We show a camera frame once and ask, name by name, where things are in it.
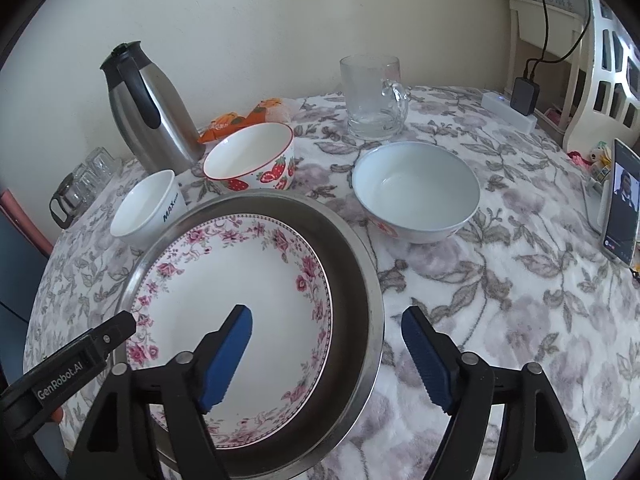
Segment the clear glass mug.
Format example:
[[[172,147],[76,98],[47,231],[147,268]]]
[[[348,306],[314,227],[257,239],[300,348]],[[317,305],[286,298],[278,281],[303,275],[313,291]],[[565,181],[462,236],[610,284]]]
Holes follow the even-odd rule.
[[[409,92],[401,83],[399,58],[354,54],[340,61],[347,129],[359,139],[385,140],[404,128]]]

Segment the orange snack packet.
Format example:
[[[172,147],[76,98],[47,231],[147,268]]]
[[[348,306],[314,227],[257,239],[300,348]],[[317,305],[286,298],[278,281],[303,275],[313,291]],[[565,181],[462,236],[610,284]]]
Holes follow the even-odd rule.
[[[250,125],[263,122],[290,122],[299,112],[299,102],[288,98],[269,98],[260,101],[246,116]]]
[[[199,144],[207,144],[231,136],[247,126],[247,118],[235,112],[222,114],[213,119],[198,136]]]

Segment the white power strip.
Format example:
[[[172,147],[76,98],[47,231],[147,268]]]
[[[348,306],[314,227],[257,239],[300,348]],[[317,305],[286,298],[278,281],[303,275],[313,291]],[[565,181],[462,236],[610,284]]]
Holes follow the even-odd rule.
[[[521,133],[532,133],[536,128],[537,117],[534,114],[523,115],[514,110],[510,102],[499,93],[485,92],[480,105]]]

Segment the strawberry pattern bowl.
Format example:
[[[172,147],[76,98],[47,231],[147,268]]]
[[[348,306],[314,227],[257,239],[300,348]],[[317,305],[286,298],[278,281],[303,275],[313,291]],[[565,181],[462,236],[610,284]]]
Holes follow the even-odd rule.
[[[204,176],[231,192],[287,190],[295,171],[294,139],[293,129],[280,122],[243,128],[210,150]]]

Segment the white wooden shelf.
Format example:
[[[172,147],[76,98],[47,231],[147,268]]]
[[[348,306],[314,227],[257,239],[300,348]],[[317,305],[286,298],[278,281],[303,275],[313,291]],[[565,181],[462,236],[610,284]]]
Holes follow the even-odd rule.
[[[510,96],[516,78],[533,76],[540,88],[535,114],[561,139],[582,97],[590,10],[566,10],[559,0],[509,0],[509,10],[504,92]]]

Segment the pink floral round plate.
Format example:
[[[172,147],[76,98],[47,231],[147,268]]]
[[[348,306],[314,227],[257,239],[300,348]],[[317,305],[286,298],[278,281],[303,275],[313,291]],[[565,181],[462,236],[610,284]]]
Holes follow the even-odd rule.
[[[154,257],[122,307],[134,370],[194,349],[238,304],[252,336],[224,400],[204,419],[214,445],[246,448],[283,429],[310,399],[333,330],[326,271],[308,240],[263,214],[227,214],[188,229]]]

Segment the floral grey tablecloth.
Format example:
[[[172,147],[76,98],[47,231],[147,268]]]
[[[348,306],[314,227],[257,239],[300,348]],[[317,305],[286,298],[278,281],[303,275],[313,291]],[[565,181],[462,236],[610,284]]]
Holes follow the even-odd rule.
[[[385,332],[380,367],[356,426],[320,463],[292,479],[420,479],[448,416],[428,396],[402,339],[419,307],[480,368],[540,368],[584,465],[618,448],[639,417],[639,286],[605,257],[588,223],[585,173],[543,131],[520,133],[480,105],[475,89],[416,87],[398,136],[360,140],[346,129],[342,96],[296,100],[295,171],[287,190],[326,205],[366,246],[380,284]],[[362,156],[393,142],[440,146],[480,182],[480,204],[434,244],[383,233],[352,190]],[[127,162],[56,242],[39,285],[24,352],[32,368],[119,310],[146,250],[111,236],[115,212],[144,177]],[[188,212],[231,193],[201,168],[177,179]]]

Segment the pale blue round bowl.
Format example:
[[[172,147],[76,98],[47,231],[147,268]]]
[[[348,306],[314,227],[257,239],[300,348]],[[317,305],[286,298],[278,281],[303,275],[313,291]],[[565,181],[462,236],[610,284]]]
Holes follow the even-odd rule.
[[[352,190],[383,233],[412,244],[454,235],[477,212],[480,182],[459,157],[425,142],[393,142],[362,156]]]

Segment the stainless steel round plate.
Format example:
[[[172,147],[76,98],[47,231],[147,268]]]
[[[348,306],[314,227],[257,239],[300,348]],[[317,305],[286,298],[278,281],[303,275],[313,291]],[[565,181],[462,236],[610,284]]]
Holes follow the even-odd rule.
[[[188,229],[223,214],[265,214],[308,240],[326,269],[336,326],[319,385],[292,422],[274,436],[219,457],[233,479],[292,479],[320,463],[356,426],[381,363],[385,311],[366,246],[326,205],[303,195],[245,191],[220,196],[182,216],[132,270],[118,308],[134,307],[136,290],[152,261]]]

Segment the white lattice chair back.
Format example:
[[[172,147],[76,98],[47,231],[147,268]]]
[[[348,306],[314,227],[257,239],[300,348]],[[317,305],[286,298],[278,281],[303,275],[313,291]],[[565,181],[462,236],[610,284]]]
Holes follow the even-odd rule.
[[[639,140],[639,48],[604,0],[590,0],[585,83],[563,148],[588,154],[600,141]]]

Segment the white phone stand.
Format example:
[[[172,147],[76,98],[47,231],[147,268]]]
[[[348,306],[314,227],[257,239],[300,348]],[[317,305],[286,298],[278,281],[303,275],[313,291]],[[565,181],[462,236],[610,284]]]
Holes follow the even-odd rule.
[[[591,178],[582,184],[582,197],[585,202],[586,217],[590,228],[601,234],[606,214],[608,213],[608,201],[611,190],[610,182],[600,183]]]

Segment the smartphone on stand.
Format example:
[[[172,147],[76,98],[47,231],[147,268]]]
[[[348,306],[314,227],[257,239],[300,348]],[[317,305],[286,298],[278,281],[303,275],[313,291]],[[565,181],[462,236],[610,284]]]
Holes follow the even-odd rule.
[[[608,258],[631,266],[639,229],[639,156],[620,139],[613,142],[612,169],[603,191],[601,247]]]

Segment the black charger plug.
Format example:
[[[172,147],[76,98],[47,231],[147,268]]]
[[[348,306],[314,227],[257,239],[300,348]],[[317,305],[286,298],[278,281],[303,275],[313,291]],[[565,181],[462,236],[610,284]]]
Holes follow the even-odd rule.
[[[526,77],[514,80],[510,99],[510,107],[523,116],[533,114],[539,96],[539,84]]]

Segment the small white square bowl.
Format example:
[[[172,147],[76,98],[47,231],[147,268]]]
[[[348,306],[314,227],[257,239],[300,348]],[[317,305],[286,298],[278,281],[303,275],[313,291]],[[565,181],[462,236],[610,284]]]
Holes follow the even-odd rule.
[[[114,215],[110,233],[133,248],[145,250],[187,211],[176,174],[162,170],[144,178],[128,193]]]

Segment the stainless steel thermos jug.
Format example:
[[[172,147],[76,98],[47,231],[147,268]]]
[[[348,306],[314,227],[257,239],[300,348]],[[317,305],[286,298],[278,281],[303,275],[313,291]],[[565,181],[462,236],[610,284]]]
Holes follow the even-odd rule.
[[[198,129],[168,77],[139,41],[119,44],[101,64],[114,122],[149,174],[182,174],[202,158]]]

